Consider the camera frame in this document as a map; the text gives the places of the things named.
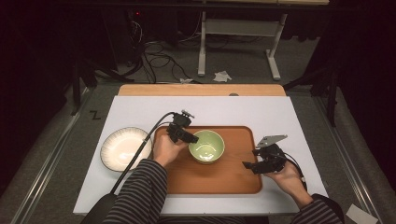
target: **wrist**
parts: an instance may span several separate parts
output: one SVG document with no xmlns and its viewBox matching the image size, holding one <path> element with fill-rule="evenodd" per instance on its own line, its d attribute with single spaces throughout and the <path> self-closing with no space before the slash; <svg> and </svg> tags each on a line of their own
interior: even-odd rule
<svg viewBox="0 0 396 224">
<path fill-rule="evenodd" d="M 158 162 L 163 168 L 168 164 L 167 160 L 163 160 L 161 158 L 155 158 L 156 162 Z"/>
<path fill-rule="evenodd" d="M 309 195 L 305 190 L 293 192 L 290 196 L 296 202 L 299 209 L 303 209 L 314 201 L 311 195 Z"/>
</svg>

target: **white table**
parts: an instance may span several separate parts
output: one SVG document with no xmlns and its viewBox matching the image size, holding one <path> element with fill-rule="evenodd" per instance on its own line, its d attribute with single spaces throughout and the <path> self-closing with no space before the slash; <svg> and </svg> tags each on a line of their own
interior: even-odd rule
<svg viewBox="0 0 396 224">
<path fill-rule="evenodd" d="M 291 100 L 286 96 L 116 96 L 98 141 L 92 163 L 78 196 L 74 213 L 87 214 L 109 193 L 120 173 L 101 162 L 100 149 L 116 130 L 137 127 L 149 132 L 167 112 L 185 109 L 195 116 L 196 126 L 247 126 L 255 144 L 265 135 L 287 134 L 278 145 L 299 162 L 309 193 L 327 196 Z M 257 216 L 298 212 L 291 197 L 265 176 L 257 194 L 168 195 L 164 216 Z"/>
</svg>

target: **white bowl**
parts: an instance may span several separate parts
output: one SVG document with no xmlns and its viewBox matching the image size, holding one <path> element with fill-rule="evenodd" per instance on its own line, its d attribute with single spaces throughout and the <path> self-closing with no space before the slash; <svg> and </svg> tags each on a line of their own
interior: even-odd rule
<svg viewBox="0 0 396 224">
<path fill-rule="evenodd" d="M 136 151 L 142 145 L 148 133 L 138 128 L 123 128 L 111 134 L 102 145 L 102 163 L 112 171 L 122 172 L 134 157 Z M 151 139 L 143 147 L 131 170 L 142 160 L 151 154 Z"/>
</svg>

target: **wooden cutting board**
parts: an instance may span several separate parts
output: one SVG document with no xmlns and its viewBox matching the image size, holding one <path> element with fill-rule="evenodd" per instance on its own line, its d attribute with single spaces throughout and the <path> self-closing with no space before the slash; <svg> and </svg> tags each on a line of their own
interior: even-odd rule
<svg viewBox="0 0 396 224">
<path fill-rule="evenodd" d="M 255 146 L 251 130 L 245 126 L 191 126 L 190 133 L 211 130 L 224 140 L 225 150 L 211 164 L 196 161 L 186 148 L 166 167 L 169 194 L 254 194 L 262 189 L 262 180 L 242 164 L 257 162 L 251 152 Z M 157 129 L 157 136 L 167 134 L 166 127 Z"/>
</svg>

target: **person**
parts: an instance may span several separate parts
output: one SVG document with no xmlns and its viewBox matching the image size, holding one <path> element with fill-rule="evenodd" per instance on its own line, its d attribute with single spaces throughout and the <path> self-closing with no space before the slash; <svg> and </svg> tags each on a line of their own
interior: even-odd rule
<svg viewBox="0 0 396 224">
<path fill-rule="evenodd" d="M 122 186 L 113 207 L 103 223 L 165 223 L 160 213 L 166 198 L 166 170 L 187 143 L 174 143 L 167 134 L 161 135 L 153 148 L 153 160 L 144 159 Z M 338 203 L 321 195 L 309 195 L 294 165 L 286 162 L 278 173 L 265 174 L 288 193 L 300 208 L 292 220 L 301 223 L 344 223 L 344 215 Z M 198 217 L 195 223 L 242 224 L 242 217 Z"/>
</svg>

